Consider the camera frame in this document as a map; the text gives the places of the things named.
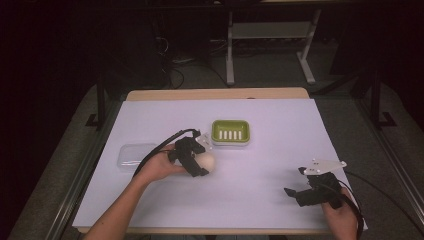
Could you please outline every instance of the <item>green soap dish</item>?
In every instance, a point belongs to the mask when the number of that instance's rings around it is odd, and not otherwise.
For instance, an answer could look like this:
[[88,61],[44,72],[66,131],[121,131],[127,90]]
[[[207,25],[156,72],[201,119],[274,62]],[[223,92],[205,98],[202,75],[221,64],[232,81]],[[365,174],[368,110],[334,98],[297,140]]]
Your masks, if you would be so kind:
[[212,143],[246,146],[250,140],[249,123],[244,120],[216,120],[212,124]]

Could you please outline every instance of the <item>metal stand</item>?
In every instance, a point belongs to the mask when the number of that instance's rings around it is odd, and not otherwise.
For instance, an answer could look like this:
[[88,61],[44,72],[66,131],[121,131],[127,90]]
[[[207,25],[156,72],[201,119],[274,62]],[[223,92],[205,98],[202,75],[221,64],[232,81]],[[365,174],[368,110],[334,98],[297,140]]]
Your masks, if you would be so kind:
[[325,95],[343,84],[356,79],[356,83],[352,87],[350,94],[354,98],[363,98],[366,92],[371,88],[370,119],[375,128],[381,130],[381,127],[396,126],[395,121],[388,112],[382,112],[385,121],[380,121],[380,74],[378,70],[373,69],[375,68],[374,65],[366,65],[367,66],[344,76],[329,86],[316,92],[312,92],[311,95]]
[[297,52],[299,63],[308,84],[314,84],[315,79],[306,60],[314,38],[321,9],[315,11],[312,21],[305,22],[274,22],[274,23],[233,23],[233,12],[228,20],[228,47],[226,56],[227,85],[234,85],[233,39],[254,38],[304,38],[305,47]]
[[97,78],[97,121],[96,114],[91,114],[85,126],[97,127],[96,131],[100,131],[106,119],[106,102],[105,102],[105,87],[103,77]]

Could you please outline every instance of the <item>black cable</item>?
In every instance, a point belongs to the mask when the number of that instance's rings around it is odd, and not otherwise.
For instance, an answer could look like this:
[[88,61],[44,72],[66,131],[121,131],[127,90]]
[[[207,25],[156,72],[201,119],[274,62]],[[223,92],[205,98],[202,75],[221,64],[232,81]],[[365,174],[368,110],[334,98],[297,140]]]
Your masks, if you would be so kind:
[[360,239],[362,232],[364,230],[364,217],[362,216],[361,211],[359,210],[359,207],[355,205],[355,203],[350,200],[350,198],[344,194],[341,194],[339,196],[349,207],[352,209],[353,213],[356,216],[356,219],[358,220],[358,229],[356,230],[356,239]]
[[185,66],[177,66],[176,68],[183,68],[183,67],[204,67],[204,68],[207,68],[207,69],[209,69],[209,70],[211,70],[212,72],[214,72],[218,77],[219,77],[219,79],[226,85],[226,86],[228,86],[227,85],[227,83],[226,83],[226,81],[221,77],[221,75],[215,70],[215,69],[213,69],[211,66],[207,66],[207,65],[202,65],[202,64],[190,64],[190,65],[185,65]]
[[172,141],[174,141],[175,139],[177,139],[178,137],[180,137],[181,135],[183,135],[186,132],[193,132],[193,137],[198,137],[200,135],[200,132],[197,131],[196,129],[181,130],[181,131],[177,132],[176,134],[172,135],[171,137],[169,137],[168,139],[163,141],[161,144],[159,144],[157,147],[155,147],[149,154],[147,154],[146,157],[143,158],[143,160],[140,162],[140,164],[138,164],[137,169],[135,170],[133,177],[135,177],[135,175],[137,175],[138,172],[140,172],[141,168],[147,163],[147,161],[149,161],[154,155],[156,155],[160,151],[162,151],[162,148],[164,148],[166,145],[170,144]]
[[180,84],[178,84],[177,86],[174,86],[174,84],[172,83],[172,79],[169,79],[169,80],[170,80],[170,83],[171,83],[172,88],[173,88],[173,89],[178,89],[178,88],[180,88],[180,87],[183,85],[183,83],[184,83],[184,81],[185,81],[184,74],[183,74],[181,71],[179,71],[179,70],[177,70],[177,69],[175,69],[175,68],[172,68],[172,69],[171,69],[171,71],[177,72],[177,73],[179,73],[179,74],[181,75],[181,83],[180,83]]
[[359,209],[359,211],[360,212],[362,212],[362,209],[361,209],[361,202],[359,201],[359,199],[355,196],[355,194],[353,193],[353,190],[352,190],[352,188],[350,188],[346,183],[344,183],[344,182],[342,182],[342,181],[340,181],[339,180],[339,183],[341,183],[341,184],[343,184],[346,188],[347,188],[347,190],[349,190],[349,192],[350,192],[350,194],[352,195],[352,197],[355,199],[355,201],[358,203],[358,209]]
[[223,44],[221,44],[219,47],[216,47],[216,48],[214,48],[214,49],[212,49],[212,50],[210,50],[209,51],[209,54],[210,55],[213,55],[213,54],[215,54],[215,53],[217,53],[217,52],[220,52],[220,51],[222,51],[222,50],[225,50],[226,49],[226,46],[228,46],[228,42],[227,42],[227,40],[223,40]]
[[421,236],[424,237],[424,232],[421,230],[421,228],[418,226],[417,223],[415,223],[415,221],[412,219],[412,217],[406,212],[405,209],[403,209],[399,203],[397,203],[392,197],[389,196],[389,194],[383,192],[380,188],[378,188],[376,185],[372,184],[370,181],[366,180],[365,178],[352,173],[352,172],[348,172],[345,171],[346,174],[349,174],[351,176],[354,176],[360,180],[362,180],[363,182],[367,183],[368,185],[370,185],[371,187],[373,187],[375,190],[377,190],[378,192],[380,192],[381,194],[383,194],[388,200],[390,200],[400,211],[402,211],[402,213],[408,218],[408,220],[414,225],[414,227],[417,229],[417,231],[421,234]]
[[245,44],[245,46],[239,46],[239,47],[234,47],[233,50],[233,56],[234,58],[251,58],[251,57],[255,57],[259,54],[263,54],[266,53],[267,51],[267,47],[264,47],[264,50],[261,51],[261,45],[258,44],[258,41],[255,42],[255,44],[252,44],[252,41],[255,41],[257,39],[248,39],[242,43]]

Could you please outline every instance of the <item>table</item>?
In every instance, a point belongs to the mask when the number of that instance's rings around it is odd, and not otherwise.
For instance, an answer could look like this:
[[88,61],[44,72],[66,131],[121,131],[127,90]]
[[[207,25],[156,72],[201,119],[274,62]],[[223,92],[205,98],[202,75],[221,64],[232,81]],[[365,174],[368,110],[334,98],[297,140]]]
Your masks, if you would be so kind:
[[[287,0],[264,0],[262,3],[287,3]],[[317,28],[321,9],[316,9],[310,21],[301,22],[273,22],[273,23],[235,23],[233,13],[229,13],[228,22],[228,47],[226,56],[227,84],[234,85],[234,66],[232,54],[233,39],[259,39],[259,38],[304,38],[305,46],[296,53],[303,74],[308,84],[315,84],[315,78],[309,67],[307,56]]]
[[[186,128],[210,132],[216,119],[249,122],[249,144],[215,146],[216,170],[204,177],[182,174],[151,184],[135,210],[128,232],[328,233],[320,206],[301,208],[283,190],[310,188],[297,168],[309,165],[313,158],[338,161],[314,100],[308,99],[307,92],[300,88],[131,92],[73,226],[87,232],[130,181],[132,173],[122,171],[117,164],[122,146],[159,144]],[[334,174],[348,183],[343,170]]]

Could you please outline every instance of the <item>gray floor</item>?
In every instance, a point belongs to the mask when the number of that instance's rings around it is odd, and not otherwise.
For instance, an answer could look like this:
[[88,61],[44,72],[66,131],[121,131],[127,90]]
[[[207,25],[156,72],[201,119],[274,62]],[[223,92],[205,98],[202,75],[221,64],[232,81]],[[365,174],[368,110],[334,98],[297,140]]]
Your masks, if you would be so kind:
[[[316,43],[311,48],[308,61],[316,77],[315,85],[306,84],[295,52],[298,45],[259,52],[253,56],[240,56],[234,60],[236,88],[243,87],[304,87],[318,90],[340,76],[328,75],[332,57],[337,49],[335,43]],[[226,88],[225,61],[223,56],[211,58],[210,65],[189,63],[177,67],[184,75],[181,88]],[[172,72],[175,85],[182,75]],[[393,167],[393,158],[401,160],[410,181],[419,193],[424,194],[424,134],[404,110],[394,91],[382,87],[381,110],[389,112],[397,127],[385,127],[376,131],[369,123],[367,107],[369,99],[354,100],[348,95],[352,83],[348,83],[326,96],[315,97],[322,119],[341,160],[348,163],[347,171],[358,174],[372,182],[395,199],[412,219],[424,230],[406,194],[401,178]],[[61,142],[59,143],[42,178],[13,229],[9,239],[70,239],[82,238],[70,225],[78,201],[73,205],[69,199],[80,199],[70,194],[75,185],[83,186],[85,179],[78,178],[81,166],[88,163],[88,172],[96,151],[107,139],[108,131],[119,109],[119,102],[108,101],[109,124],[102,131],[86,127],[88,117],[96,113],[96,88],[93,87],[81,102]],[[385,142],[390,143],[389,150]],[[384,195],[364,181],[348,175],[357,198],[362,203],[365,220],[369,227],[362,239],[422,239],[412,223]],[[58,231],[54,231],[62,222]],[[128,235],[126,239],[143,239]],[[288,239],[331,239],[330,236],[288,236]]]

